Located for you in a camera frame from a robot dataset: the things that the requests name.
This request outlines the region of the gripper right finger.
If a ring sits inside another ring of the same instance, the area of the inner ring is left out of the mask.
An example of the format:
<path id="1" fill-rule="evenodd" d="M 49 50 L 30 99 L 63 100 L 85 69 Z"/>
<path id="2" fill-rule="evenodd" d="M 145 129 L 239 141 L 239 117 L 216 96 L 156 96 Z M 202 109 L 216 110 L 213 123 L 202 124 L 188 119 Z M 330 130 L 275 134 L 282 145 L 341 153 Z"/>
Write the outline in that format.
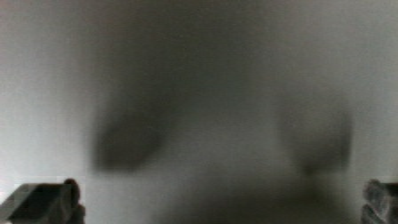
<path id="1" fill-rule="evenodd" d="M 360 224 L 398 224 L 398 183 L 371 179 L 364 185 Z"/>

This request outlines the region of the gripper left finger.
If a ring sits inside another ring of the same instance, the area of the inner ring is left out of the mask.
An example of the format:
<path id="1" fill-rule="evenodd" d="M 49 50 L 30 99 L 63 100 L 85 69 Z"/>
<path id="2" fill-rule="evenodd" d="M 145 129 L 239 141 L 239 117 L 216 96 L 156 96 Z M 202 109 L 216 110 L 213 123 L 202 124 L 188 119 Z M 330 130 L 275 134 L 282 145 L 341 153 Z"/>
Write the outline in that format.
<path id="1" fill-rule="evenodd" d="M 79 186 L 62 183 L 26 183 L 0 204 L 0 224 L 85 224 Z"/>

